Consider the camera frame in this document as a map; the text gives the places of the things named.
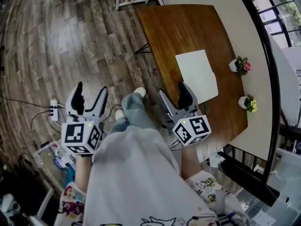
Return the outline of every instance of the wooden table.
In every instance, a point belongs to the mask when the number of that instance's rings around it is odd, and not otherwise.
[[[137,13],[167,93],[176,105],[179,96],[177,82],[183,78],[175,55],[201,49],[206,51],[219,95],[206,102],[210,109],[207,117],[212,134],[201,144],[210,148],[210,154],[220,150],[247,128],[247,115],[246,110],[238,105],[239,98],[244,96],[241,78],[228,67],[235,55],[214,7],[152,6],[139,8]],[[203,105],[199,108],[205,114]]]

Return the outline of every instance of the pants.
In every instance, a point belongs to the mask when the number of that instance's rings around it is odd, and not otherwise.
[[[142,99],[139,93],[129,94],[122,99],[121,105],[126,117],[119,118],[115,122],[110,134],[125,131],[128,126],[136,126],[142,129],[157,129],[147,115]]]

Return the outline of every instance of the potted plant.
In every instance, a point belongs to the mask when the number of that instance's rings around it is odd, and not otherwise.
[[[239,99],[238,104],[241,108],[246,109],[248,112],[257,111],[257,103],[253,96],[243,96]]]
[[[233,72],[238,72],[240,76],[244,76],[251,70],[251,64],[248,62],[248,58],[238,56],[237,59],[230,62],[229,68]]]

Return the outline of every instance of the white mat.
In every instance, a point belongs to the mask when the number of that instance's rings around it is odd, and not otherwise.
[[[212,72],[205,50],[175,56],[184,82],[201,104],[218,95],[216,77]]]

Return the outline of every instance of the flower pot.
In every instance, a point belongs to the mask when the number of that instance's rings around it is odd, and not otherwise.
[[[230,64],[229,64],[229,68],[232,72],[237,72],[237,67],[235,65],[235,63],[237,62],[237,59],[233,59]]]
[[[238,100],[239,106],[243,109],[246,109],[246,106],[245,106],[246,99],[247,99],[247,96],[243,96],[243,97],[239,98],[239,100]]]

